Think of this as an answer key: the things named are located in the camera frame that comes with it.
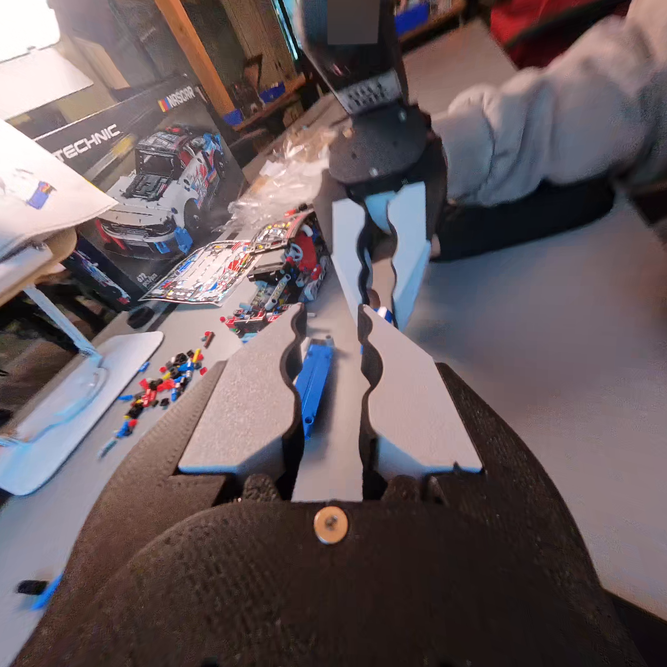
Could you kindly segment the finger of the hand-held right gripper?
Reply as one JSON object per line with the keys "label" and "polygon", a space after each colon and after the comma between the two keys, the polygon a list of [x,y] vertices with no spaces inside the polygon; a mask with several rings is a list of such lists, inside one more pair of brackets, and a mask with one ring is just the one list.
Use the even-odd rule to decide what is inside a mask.
{"label": "finger of the hand-held right gripper", "polygon": [[396,235],[392,258],[396,276],[393,314],[397,327],[403,331],[412,316],[431,251],[431,243],[426,238],[426,186],[423,182],[406,185],[396,193],[388,203],[388,223]]}
{"label": "finger of the hand-held right gripper", "polygon": [[361,205],[351,199],[333,203],[331,258],[349,309],[370,304],[369,231]]}

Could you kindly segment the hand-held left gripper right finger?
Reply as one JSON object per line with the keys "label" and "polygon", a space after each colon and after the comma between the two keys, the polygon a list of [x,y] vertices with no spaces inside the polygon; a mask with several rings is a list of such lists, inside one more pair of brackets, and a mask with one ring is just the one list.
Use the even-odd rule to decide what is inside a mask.
{"label": "hand-held left gripper right finger", "polygon": [[381,477],[426,477],[483,464],[434,359],[378,312],[357,314],[363,396],[360,447]]}

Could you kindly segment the blue white lego panel assembly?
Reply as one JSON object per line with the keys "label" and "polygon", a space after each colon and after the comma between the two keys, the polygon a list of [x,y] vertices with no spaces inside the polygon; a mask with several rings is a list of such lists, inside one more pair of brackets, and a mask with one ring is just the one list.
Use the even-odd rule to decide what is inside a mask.
{"label": "blue white lego panel assembly", "polygon": [[312,437],[313,425],[320,407],[334,356],[334,339],[307,338],[302,346],[302,370],[294,381],[301,402],[302,426],[305,441]]}

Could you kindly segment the holographic sticker sheet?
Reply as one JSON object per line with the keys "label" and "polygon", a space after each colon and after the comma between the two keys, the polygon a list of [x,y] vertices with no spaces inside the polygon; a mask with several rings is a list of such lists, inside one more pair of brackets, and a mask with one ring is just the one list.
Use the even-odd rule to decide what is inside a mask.
{"label": "holographic sticker sheet", "polygon": [[159,279],[140,301],[220,306],[258,260],[283,265],[292,239],[313,220],[313,214],[312,206],[301,206],[262,224],[252,236],[234,232],[200,247]]}

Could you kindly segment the person's right forearm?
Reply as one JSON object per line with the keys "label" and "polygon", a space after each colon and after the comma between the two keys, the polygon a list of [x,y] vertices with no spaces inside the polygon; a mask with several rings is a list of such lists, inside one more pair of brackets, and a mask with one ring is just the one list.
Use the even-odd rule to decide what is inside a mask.
{"label": "person's right forearm", "polygon": [[436,122],[447,195],[496,205],[543,181],[666,176],[666,2],[632,1],[543,69],[476,86]]}

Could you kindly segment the partly built lego car chassis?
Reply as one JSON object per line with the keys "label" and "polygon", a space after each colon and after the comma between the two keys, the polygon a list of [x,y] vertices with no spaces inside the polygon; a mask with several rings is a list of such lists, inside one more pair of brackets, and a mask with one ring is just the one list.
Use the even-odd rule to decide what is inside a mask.
{"label": "partly built lego car chassis", "polygon": [[254,287],[220,322],[242,342],[249,341],[292,305],[316,300],[330,257],[315,210],[293,209],[259,229],[251,242],[254,258],[247,280]]}

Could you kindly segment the scattered small lego pieces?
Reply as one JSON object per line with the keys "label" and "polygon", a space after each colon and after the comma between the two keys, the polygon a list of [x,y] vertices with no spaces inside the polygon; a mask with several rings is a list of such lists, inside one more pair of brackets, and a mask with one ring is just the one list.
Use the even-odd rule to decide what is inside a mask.
{"label": "scattered small lego pieces", "polygon": [[158,368],[154,378],[142,378],[139,392],[118,397],[127,404],[127,410],[119,428],[98,451],[98,459],[104,458],[122,439],[133,434],[144,412],[157,408],[165,411],[179,400],[197,376],[207,374],[204,351],[209,349],[214,338],[214,331],[205,331],[198,348],[171,357]]}

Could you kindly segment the lego car set box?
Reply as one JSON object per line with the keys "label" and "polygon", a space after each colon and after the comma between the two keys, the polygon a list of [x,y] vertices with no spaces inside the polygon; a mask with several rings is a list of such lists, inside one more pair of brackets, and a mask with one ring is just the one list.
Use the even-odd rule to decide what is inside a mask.
{"label": "lego car set box", "polygon": [[75,250],[63,264],[117,312],[217,238],[228,205],[246,186],[241,138],[187,75],[35,141],[115,200],[77,226]]}

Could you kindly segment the lego instruction booklet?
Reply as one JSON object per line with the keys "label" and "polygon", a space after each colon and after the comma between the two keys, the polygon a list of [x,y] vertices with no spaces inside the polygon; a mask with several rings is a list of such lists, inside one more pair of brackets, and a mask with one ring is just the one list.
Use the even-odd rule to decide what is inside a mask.
{"label": "lego instruction booklet", "polygon": [[1,121],[1,259],[74,228],[116,201]]}

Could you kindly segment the clear plastic bags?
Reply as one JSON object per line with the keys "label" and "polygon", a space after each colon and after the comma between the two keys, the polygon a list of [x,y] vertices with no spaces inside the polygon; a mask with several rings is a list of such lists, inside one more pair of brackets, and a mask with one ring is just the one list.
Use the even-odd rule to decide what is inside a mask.
{"label": "clear plastic bags", "polygon": [[269,220],[311,204],[329,166],[329,146],[338,135],[331,127],[288,130],[262,163],[248,190],[232,204],[231,219],[244,223]]}

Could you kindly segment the black wrist rest pad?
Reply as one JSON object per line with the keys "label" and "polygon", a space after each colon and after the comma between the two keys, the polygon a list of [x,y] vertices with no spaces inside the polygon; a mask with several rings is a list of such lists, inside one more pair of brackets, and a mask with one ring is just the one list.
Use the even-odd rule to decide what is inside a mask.
{"label": "black wrist rest pad", "polygon": [[493,206],[447,204],[436,226],[433,262],[454,262],[586,227],[614,205],[609,177],[540,183],[529,196]]}

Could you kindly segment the white stand base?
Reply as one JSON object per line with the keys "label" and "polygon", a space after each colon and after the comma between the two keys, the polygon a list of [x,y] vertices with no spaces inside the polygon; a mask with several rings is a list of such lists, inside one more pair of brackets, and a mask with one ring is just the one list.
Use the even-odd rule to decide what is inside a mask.
{"label": "white stand base", "polygon": [[36,286],[75,246],[67,229],[1,255],[1,304],[19,292],[62,330],[77,356],[1,427],[1,489],[27,496],[61,468],[163,341],[159,331],[113,336],[99,346]]}

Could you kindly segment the red cloth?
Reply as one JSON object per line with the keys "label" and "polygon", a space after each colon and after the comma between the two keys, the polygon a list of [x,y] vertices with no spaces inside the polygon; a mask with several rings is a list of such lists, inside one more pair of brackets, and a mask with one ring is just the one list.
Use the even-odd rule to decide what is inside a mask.
{"label": "red cloth", "polygon": [[629,1],[496,1],[489,31],[517,69],[546,67],[595,23],[628,8]]}

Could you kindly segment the pile of blue black pins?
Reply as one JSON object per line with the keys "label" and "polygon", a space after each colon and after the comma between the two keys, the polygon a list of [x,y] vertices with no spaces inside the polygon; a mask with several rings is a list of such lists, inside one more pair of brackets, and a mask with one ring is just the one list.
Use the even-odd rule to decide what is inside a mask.
{"label": "pile of blue black pins", "polygon": [[63,572],[51,580],[24,579],[15,588],[18,595],[29,598],[31,611],[43,610],[54,596],[55,591],[63,579]]}

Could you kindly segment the wooden post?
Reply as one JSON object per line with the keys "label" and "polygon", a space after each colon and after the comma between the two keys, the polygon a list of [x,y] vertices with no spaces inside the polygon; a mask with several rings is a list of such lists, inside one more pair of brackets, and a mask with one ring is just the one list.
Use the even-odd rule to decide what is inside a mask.
{"label": "wooden post", "polygon": [[174,38],[220,116],[236,107],[181,1],[155,1]]}

